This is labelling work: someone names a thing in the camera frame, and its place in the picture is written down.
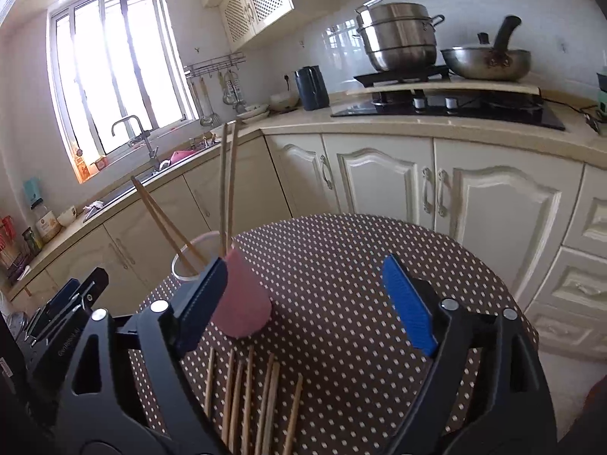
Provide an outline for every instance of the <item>wooden chopstick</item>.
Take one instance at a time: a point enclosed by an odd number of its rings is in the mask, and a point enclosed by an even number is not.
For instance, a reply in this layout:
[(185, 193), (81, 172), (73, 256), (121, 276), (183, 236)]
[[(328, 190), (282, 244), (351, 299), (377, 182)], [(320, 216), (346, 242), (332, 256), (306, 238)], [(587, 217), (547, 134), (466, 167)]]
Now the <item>wooden chopstick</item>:
[(228, 124), (222, 126), (222, 144), (219, 149), (219, 236), (221, 237), (221, 257), (226, 256), (226, 152), (228, 143)]
[(236, 446), (236, 433), (238, 425), (238, 414), (240, 413), (241, 405), (241, 385), (242, 385), (242, 371), (245, 363), (238, 361), (238, 370), (236, 371), (236, 383), (234, 384), (234, 394), (232, 395), (232, 412), (230, 418), (230, 440), (228, 442), (228, 448), (230, 452), (234, 453), (234, 447)]
[(160, 221), (158, 214), (154, 210), (153, 206), (150, 204), (149, 198), (147, 197), (147, 195), (148, 195), (147, 190), (143, 187), (143, 185), (141, 183), (139, 183), (139, 181), (134, 176), (131, 177), (131, 181), (133, 182), (133, 185), (135, 185), (135, 188), (139, 192), (139, 195), (141, 196), (142, 201), (143, 201), (145, 207), (147, 208), (148, 212), (152, 216), (152, 219), (154, 219), (154, 222), (160, 229), (160, 232), (162, 232), (163, 236), (165, 237), (165, 240), (168, 241), (168, 243), (171, 245), (174, 252), (177, 253), (177, 255), (179, 255), (179, 258), (181, 259), (181, 261), (183, 261), (183, 265), (184, 265), (184, 267), (187, 268), (187, 271), (192, 273), (192, 275), (196, 275), (198, 272), (193, 267), (193, 265), (189, 262), (189, 260), (185, 257), (185, 255), (183, 253), (181, 253), (181, 248), (173, 240), (173, 238), (171, 237), (169, 232), (166, 230), (165, 225)]
[(231, 122), (232, 126), (232, 147), (230, 148), (230, 174), (228, 178), (228, 226), (226, 229), (226, 249), (232, 246), (232, 221), (234, 218), (234, 180), (236, 176), (236, 153), (238, 152), (238, 123)]
[(297, 386), (293, 395), (293, 405), (291, 406), (291, 416), (289, 418), (289, 427), (286, 430), (286, 441), (282, 449), (282, 455), (291, 455), (293, 450), (293, 439), (295, 438), (295, 425), (297, 424), (297, 411), (299, 410), (299, 399), (304, 389), (304, 376), (299, 373), (297, 377)]
[(280, 376), (280, 362), (276, 361), (272, 366), (272, 379), (269, 382), (268, 405), (266, 406), (266, 419), (263, 423), (262, 455), (270, 455), (272, 446), (272, 430), (274, 430), (274, 409), (276, 408), (276, 396), (278, 394), (278, 378)]
[(247, 384), (245, 386), (245, 413), (242, 418), (242, 445), (241, 455), (249, 455), (249, 430), (251, 424), (251, 396), (253, 394), (253, 357), (255, 346), (249, 346), (249, 360), (247, 362)]
[(160, 215), (160, 217), (162, 217), (166, 224), (169, 226), (169, 228), (171, 228), (171, 231), (173, 231), (178, 238), (180, 238), (181, 241), (183, 241), (183, 243), (187, 246), (187, 249), (189, 249), (192, 252), (192, 255), (194, 255), (196, 258), (198, 258), (198, 260), (200, 260), (202, 265), (207, 265), (207, 261), (206, 258), (204, 256), (202, 256), (202, 254), (196, 249), (196, 247), (190, 243), (190, 240), (188, 240), (181, 231), (179, 231), (179, 229), (177, 229), (177, 226), (175, 224), (173, 224), (173, 222), (171, 221), (171, 219), (169, 219), (169, 216), (165, 214), (165, 211), (162, 210), (160, 208), (160, 206), (156, 203), (156, 200), (153, 199), (152, 195), (149, 194), (149, 192), (146, 190), (145, 186), (143, 186), (141, 184), (141, 182), (139, 182), (138, 179), (136, 179), (136, 177), (131, 176), (131, 180), (133, 182), (133, 184), (135, 185), (135, 188), (137, 188), (137, 191), (139, 192), (139, 194), (141, 195), (141, 197), (143, 198), (144, 196), (147, 197), (148, 201), (150, 202), (150, 204), (152, 205), (152, 207), (154, 208), (154, 210), (156, 210), (157, 214)]
[(263, 424), (265, 422), (265, 411), (266, 405), (268, 404), (268, 391), (269, 381), (272, 374), (272, 365), (274, 363), (274, 352), (271, 352), (268, 358), (268, 368), (266, 369), (266, 375), (263, 380), (263, 393), (262, 393), (262, 405), (259, 411), (259, 421), (257, 421), (257, 435), (255, 438), (255, 452), (254, 455), (261, 455), (262, 443), (263, 443)]
[(206, 389), (204, 391), (204, 413), (211, 419), (211, 403), (213, 395), (213, 363), (215, 361), (215, 349), (211, 348), (209, 353), (209, 369), (206, 371)]
[(234, 349), (230, 351), (228, 360), (228, 377), (226, 378), (226, 394), (223, 400), (222, 441), (227, 445), (230, 431), (230, 407), (232, 404), (232, 376), (234, 376)]

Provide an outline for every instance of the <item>black glass cooktop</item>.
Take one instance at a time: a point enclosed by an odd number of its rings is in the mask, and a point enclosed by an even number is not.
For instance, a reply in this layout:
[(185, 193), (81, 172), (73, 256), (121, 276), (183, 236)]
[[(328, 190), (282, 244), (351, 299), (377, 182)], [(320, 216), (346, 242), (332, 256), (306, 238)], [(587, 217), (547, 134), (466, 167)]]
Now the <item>black glass cooktop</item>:
[(372, 100), (332, 114), (341, 116), (459, 116), (523, 123), (564, 131), (565, 126), (539, 96), (491, 91), (417, 91), (373, 93)]

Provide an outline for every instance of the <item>window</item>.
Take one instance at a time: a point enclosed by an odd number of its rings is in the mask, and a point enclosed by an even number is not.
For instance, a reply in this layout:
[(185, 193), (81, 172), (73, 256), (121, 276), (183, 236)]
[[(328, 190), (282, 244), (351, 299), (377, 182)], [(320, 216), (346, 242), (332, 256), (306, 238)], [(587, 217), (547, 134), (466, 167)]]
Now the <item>window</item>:
[(80, 0), (50, 20), (60, 123), (86, 164), (112, 161), (144, 130), (195, 118), (160, 0)]

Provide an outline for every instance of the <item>round table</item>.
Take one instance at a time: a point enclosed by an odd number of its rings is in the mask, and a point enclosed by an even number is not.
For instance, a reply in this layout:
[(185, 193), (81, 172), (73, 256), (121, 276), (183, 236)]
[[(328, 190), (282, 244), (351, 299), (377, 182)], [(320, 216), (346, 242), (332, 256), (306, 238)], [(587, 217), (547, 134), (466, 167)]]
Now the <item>round table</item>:
[[(271, 293), (271, 320), (243, 340), (229, 339), (211, 324), (182, 364), (204, 404), (208, 355), (215, 349), (212, 421), (220, 432), (230, 350), (246, 361), (248, 346), (255, 346), (254, 441), (268, 355), (274, 352), (281, 363), (275, 454), (282, 451), (298, 372), (305, 381), (294, 454), (377, 453), (405, 417), (431, 360), (411, 346), (383, 288), (382, 264), (390, 253), (441, 297), (457, 299), (469, 311), (497, 314), (513, 308), (523, 316), (506, 286), (476, 256), (448, 236), (413, 224), (323, 214), (263, 226), (236, 240)], [(170, 298), (177, 287), (176, 279), (165, 279), (142, 308)], [(535, 329), (523, 320), (537, 345)], [(472, 349), (445, 431), (464, 420), (478, 359)], [(132, 352), (132, 363), (150, 426), (164, 431), (138, 351)], [(240, 453), (240, 441), (234, 453)]]

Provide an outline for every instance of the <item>pink cup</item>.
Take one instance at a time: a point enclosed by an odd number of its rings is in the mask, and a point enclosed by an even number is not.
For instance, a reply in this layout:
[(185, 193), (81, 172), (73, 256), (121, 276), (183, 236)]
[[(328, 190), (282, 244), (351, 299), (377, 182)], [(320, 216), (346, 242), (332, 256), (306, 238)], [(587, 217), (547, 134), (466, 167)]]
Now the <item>pink cup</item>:
[[(202, 234), (192, 244), (208, 261), (212, 261), (219, 254), (219, 232)], [(197, 271), (204, 270), (204, 265), (191, 254), (187, 246), (181, 248), (181, 252)], [(211, 321), (225, 335), (241, 339), (260, 331), (268, 323), (272, 314), (272, 302), (268, 290), (260, 284), (251, 265), (237, 248), (236, 241), (224, 260), (228, 267), (228, 285)], [(178, 255), (173, 258), (171, 268), (173, 275), (182, 282), (198, 279), (198, 275), (189, 275)]]

